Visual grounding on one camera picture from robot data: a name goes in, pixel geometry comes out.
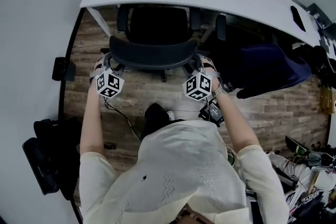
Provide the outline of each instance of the chair armrest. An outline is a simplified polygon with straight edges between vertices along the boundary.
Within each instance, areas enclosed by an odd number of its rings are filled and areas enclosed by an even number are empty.
[[[199,30],[201,28],[201,11],[199,8],[189,8],[190,29]]]
[[[126,32],[128,30],[129,5],[121,5],[117,15],[117,30]]]
[[[216,35],[219,40],[226,40],[226,16],[218,15],[216,18]]]

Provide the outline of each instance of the white shirt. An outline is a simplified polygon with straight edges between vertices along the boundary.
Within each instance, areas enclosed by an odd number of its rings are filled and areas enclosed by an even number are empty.
[[[257,193],[264,223],[285,224],[288,206],[278,176],[260,146],[237,154],[238,176],[215,124],[183,121],[148,135],[137,164],[115,176],[98,153],[81,157],[84,223],[170,223],[188,203],[213,223],[252,223],[245,183]]]

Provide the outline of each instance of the wristwatch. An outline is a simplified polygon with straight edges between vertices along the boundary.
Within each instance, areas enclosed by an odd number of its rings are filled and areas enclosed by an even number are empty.
[[[229,87],[224,83],[219,85],[219,87],[216,90],[214,90],[214,92],[212,93],[212,97],[214,99],[216,99],[217,96],[219,96],[221,93],[223,93],[223,94],[229,94],[230,93]]]

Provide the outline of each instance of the wooden floor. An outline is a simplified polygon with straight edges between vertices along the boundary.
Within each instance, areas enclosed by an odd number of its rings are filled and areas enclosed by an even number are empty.
[[[116,9],[102,10],[103,17],[111,28],[112,34],[125,39],[123,33],[116,30]],[[202,31],[194,37],[199,39]],[[65,92],[66,117],[82,118],[89,87],[89,73],[100,57],[100,48],[107,48],[109,40],[91,15],[86,12],[77,33],[71,61],[76,64],[74,82],[67,82]],[[204,106],[192,101],[183,94],[182,83],[185,81],[181,69],[167,72],[167,82],[161,82],[158,75],[150,73],[125,73],[122,92],[112,99],[117,109],[124,113],[131,124],[141,133],[143,115],[147,107],[156,102],[167,110],[173,110],[177,119],[198,119],[198,112]],[[320,90],[318,79],[310,78],[295,87],[270,92],[254,98],[232,98],[243,112],[258,136],[264,150],[275,150],[285,146],[285,135],[311,147],[312,143],[324,143],[328,117],[319,112]],[[107,159],[117,172],[131,168],[137,162],[140,142],[134,137],[126,120],[116,112],[107,110],[101,100],[101,119],[104,142],[115,146],[106,152]],[[230,145],[224,123],[219,133],[225,143]]]

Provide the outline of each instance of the sneaker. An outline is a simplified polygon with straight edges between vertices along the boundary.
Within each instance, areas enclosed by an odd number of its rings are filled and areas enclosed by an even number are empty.
[[[175,114],[174,114],[173,111],[168,110],[168,111],[167,111],[167,114],[168,114],[168,116],[169,116],[169,120],[170,120],[170,121],[175,121]]]

